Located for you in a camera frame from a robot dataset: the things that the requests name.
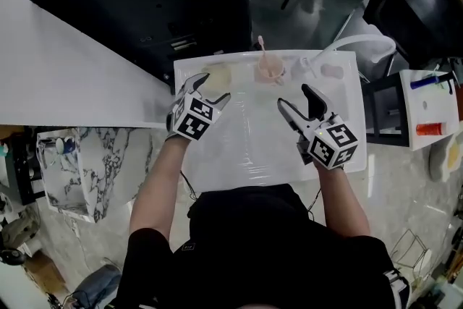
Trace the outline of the blue and white mug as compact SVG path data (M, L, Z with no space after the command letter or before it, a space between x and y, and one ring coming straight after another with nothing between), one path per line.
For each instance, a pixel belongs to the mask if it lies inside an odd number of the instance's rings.
M58 137L55 142L55 148L59 155L72 153L76 148L75 139L71 136Z

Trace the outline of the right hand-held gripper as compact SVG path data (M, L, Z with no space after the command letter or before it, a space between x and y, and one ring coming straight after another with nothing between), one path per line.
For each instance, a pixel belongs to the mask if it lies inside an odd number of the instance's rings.
M302 92L307 99L307 116L289 101L278 98L277 108L293 130L305 130L297 142L304 164L317 161L325 169L343 167L352 160L359 140L344 120L334 114L331 100L318 89L304 83ZM308 121L319 120L316 127Z

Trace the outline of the person's black shirt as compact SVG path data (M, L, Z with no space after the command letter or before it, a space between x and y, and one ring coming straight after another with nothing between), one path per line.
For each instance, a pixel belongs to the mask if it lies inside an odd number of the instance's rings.
M154 229L129 237L118 309L407 309L385 245L310 219L289 185L203 193L177 250Z

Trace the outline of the marble pattern cabinet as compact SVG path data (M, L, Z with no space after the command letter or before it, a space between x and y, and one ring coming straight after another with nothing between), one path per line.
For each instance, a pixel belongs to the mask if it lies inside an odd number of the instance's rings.
M58 137L76 148L59 155ZM48 207L98 223L137 194L161 144L150 128L73 127L37 135L36 153Z

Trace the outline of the person's right forearm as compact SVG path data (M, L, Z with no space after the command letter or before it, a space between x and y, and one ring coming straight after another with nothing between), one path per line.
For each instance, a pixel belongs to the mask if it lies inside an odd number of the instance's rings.
M367 216L340 167L326 169L314 160L318 171L326 226L343 237L369 236Z

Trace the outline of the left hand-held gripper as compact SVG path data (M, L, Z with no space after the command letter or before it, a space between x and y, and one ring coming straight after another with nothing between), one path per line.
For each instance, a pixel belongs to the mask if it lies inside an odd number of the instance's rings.
M180 88L178 99L166 118L167 140L184 137L198 141L221 116L221 111L231 99L231 93L224 93L215 101L203 97L198 89L209 76L207 72L193 75Z

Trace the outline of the white curved faucet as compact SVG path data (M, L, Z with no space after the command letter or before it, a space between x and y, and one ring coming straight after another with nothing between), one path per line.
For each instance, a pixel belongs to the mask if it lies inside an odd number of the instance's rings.
M384 35L360 34L347 36L334 41L312 59L300 59L298 62L295 62L291 68L291 76L293 79L297 79L299 76L305 75L310 71L313 65L317 64L318 62L324 62L331 52L334 52L342 46L366 42L385 43L388 46L388 49L386 49L382 54L375 54L372 56L370 60L374 64L377 64L385 57L394 54L396 51L395 41L392 38Z

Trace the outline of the pink cup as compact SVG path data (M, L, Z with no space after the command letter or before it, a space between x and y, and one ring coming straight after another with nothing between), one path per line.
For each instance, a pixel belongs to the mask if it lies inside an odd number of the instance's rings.
M255 82L265 84L284 84L284 61L275 54L263 53L255 66Z

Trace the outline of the egg shaped cushion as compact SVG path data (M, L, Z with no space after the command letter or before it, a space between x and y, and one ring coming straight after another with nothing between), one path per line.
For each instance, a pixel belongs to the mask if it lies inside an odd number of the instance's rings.
M431 145L429 158L430 178L446 182L463 161L463 129Z

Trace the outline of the black mesh office chair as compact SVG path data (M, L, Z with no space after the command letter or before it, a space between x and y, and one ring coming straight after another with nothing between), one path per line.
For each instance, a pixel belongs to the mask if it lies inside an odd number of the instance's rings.
M395 41L412 69L446 58L463 59L460 0L369 0L363 19Z

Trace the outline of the folded blue jeans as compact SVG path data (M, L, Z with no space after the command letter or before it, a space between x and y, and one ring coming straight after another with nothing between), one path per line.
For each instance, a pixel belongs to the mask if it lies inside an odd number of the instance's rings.
M105 264L91 273L67 299L67 309L97 309L101 301L119 286L122 271L114 264Z

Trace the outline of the orange bottle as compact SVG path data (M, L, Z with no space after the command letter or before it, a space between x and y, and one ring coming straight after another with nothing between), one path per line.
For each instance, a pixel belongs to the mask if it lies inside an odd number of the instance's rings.
M418 136L440 136L445 133L446 124L443 122L424 123L416 126Z

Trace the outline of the white sink basin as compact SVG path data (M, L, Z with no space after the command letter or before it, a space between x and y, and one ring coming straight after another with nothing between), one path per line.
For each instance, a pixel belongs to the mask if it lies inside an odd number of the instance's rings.
M208 64L224 62L232 73L231 84L225 90L208 90L203 85L199 88L204 96L213 98L231 93L231 100L218 121L187 150L182 170L194 190L209 192L315 179L315 167L303 164L298 153L298 134L277 109L278 98L284 98L306 114L303 83L331 100L334 111L359 140L352 160L344 166L345 171L365 170L365 112L355 52L331 52L324 62L318 62L305 75L293 79L294 63L312 59L317 51L277 50L275 55L284 61L285 68L282 86L255 82L255 66L261 55L259 51L249 51L174 62L177 88Z

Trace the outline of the person's left forearm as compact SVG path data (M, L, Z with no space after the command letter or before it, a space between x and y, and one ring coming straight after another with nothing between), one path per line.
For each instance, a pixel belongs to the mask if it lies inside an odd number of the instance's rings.
M169 239L184 155L190 141L170 137L162 145L132 207L129 233L153 229Z

